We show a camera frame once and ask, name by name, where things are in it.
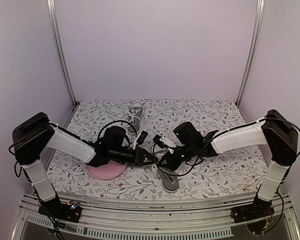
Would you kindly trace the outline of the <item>grey sneaker with red sole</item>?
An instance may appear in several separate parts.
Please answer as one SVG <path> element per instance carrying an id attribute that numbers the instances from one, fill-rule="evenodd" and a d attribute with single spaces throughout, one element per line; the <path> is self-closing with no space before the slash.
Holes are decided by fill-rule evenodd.
<path id="1" fill-rule="evenodd" d="M 130 123 L 127 129 L 129 133 L 133 134 L 135 131 L 139 131 L 143 112 L 144 109 L 140 102 L 136 102 L 129 107 L 127 112 L 127 121 Z"/>

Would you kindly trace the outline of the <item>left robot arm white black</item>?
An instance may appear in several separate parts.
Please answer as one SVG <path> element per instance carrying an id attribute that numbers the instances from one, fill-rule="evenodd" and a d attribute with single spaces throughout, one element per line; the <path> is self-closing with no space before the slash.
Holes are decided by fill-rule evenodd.
<path id="1" fill-rule="evenodd" d="M 135 134 L 130 141 L 126 131 L 117 122 L 106 124 L 96 141 L 88 141 L 50 121 L 39 112 L 12 131 L 12 145 L 8 148 L 38 198 L 38 213 L 50 220 L 78 223 L 82 208 L 76 201 L 61 202 L 47 174 L 47 160 L 41 157 L 48 152 L 61 152 L 89 167 L 99 168 L 113 161 L 119 165 L 148 166 L 153 164 L 151 154 L 141 147 L 147 133 Z"/>

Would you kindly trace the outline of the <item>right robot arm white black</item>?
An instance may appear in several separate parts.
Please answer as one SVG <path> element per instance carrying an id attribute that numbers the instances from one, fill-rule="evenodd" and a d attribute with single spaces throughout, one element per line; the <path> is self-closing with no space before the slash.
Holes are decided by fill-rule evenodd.
<path id="1" fill-rule="evenodd" d="M 173 133 L 181 146 L 160 135 L 153 138 L 155 146 L 168 150 L 156 162 L 159 171 L 164 168 L 174 171 L 192 158 L 216 157 L 257 146 L 268 158 L 265 177 L 253 202 L 233 207 L 230 216 L 235 223 L 243 223 L 274 215 L 273 197 L 279 193 L 280 186 L 300 155 L 300 128 L 296 124 L 272 109 L 262 118 L 223 131 L 214 130 L 202 135 L 187 121 L 177 126 Z"/>

